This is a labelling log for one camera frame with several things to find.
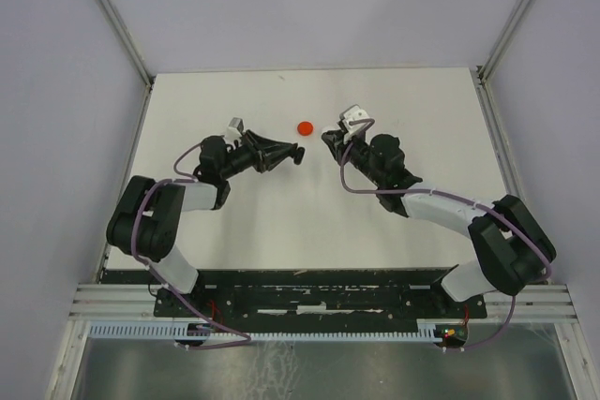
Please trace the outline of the aluminium front rail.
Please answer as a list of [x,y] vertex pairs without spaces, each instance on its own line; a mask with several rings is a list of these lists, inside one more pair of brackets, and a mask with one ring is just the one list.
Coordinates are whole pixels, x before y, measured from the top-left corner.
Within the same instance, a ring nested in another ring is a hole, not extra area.
[[[194,316],[187,308],[182,311],[158,313],[157,299],[145,285],[83,284],[77,287],[70,308],[72,319],[151,320],[184,319]],[[469,308],[470,323],[501,323],[512,312],[517,323],[576,323],[578,316],[564,285],[534,286],[517,296],[514,308],[511,300],[500,293],[489,293]]]

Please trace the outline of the orange charging case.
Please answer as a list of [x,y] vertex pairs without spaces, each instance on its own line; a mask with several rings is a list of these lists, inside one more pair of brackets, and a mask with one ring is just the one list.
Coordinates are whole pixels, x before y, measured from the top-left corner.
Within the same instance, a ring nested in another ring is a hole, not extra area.
[[302,121],[297,125],[296,130],[299,135],[307,137],[313,133],[314,125],[309,121]]

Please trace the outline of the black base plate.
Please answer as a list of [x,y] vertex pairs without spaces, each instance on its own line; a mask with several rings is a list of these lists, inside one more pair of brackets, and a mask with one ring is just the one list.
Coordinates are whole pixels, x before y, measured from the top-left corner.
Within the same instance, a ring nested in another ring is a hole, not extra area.
[[245,333],[416,331],[420,319],[469,318],[482,296],[446,298],[445,269],[206,270],[187,300],[210,319]]

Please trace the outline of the right aluminium frame post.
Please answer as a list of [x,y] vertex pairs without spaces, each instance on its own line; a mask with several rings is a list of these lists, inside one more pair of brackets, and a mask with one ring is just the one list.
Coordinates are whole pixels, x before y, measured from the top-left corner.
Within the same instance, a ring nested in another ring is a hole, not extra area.
[[490,82],[500,63],[517,35],[521,25],[533,8],[536,0],[517,0],[501,32],[496,38],[485,63],[477,69],[477,78],[482,85]]

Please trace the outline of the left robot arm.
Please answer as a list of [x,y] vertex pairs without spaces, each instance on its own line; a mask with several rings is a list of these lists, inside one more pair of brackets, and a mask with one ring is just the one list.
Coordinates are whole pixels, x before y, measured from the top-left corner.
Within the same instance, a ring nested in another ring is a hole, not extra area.
[[176,246],[181,215],[217,211],[231,192],[229,180],[249,169],[273,170],[289,158],[303,161],[305,148],[275,141],[251,130],[236,137],[212,135],[196,144],[199,164],[191,174],[156,181],[132,177],[106,229],[108,244],[143,264],[163,285],[176,291],[174,302],[186,315],[199,315],[207,305],[201,275]]

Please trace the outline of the black charging case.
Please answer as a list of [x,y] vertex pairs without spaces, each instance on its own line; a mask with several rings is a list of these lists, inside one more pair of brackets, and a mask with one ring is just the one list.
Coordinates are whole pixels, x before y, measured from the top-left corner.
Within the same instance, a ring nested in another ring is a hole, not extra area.
[[300,165],[304,159],[306,149],[302,146],[297,146],[294,150],[292,161],[294,165]]

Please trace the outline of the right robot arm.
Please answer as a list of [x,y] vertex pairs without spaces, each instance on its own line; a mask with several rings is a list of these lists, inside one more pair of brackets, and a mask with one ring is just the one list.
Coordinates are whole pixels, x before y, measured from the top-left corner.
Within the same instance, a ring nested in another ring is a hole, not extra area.
[[327,130],[322,141],[341,168],[352,165],[373,183],[369,192],[384,210],[471,241],[474,259],[452,267],[429,295],[438,315],[451,317],[464,301],[493,290],[516,296],[550,276],[557,251],[522,199],[470,200],[428,185],[406,168],[400,140],[389,134],[366,140]]

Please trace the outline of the aluminium frame post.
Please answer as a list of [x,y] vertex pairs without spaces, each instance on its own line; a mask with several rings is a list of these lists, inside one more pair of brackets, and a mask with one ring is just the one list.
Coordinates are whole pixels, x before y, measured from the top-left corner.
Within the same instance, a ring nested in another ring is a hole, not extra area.
[[490,82],[500,63],[517,35],[521,25],[533,8],[536,0],[517,0],[501,32],[496,38],[485,63],[477,69],[477,78],[482,85]]
[[96,0],[96,2],[139,77],[146,86],[152,86],[155,77],[144,62],[142,52],[134,42],[133,35],[128,30],[116,4],[113,0]]

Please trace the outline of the left aluminium frame post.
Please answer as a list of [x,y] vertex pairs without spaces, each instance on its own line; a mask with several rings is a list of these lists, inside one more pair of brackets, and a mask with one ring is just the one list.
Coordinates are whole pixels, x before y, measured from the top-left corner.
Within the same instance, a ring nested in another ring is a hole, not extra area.
[[116,4],[113,0],[96,0],[96,2],[139,77],[146,86],[152,86],[155,77],[144,62],[142,52],[134,42],[133,35],[128,30]]

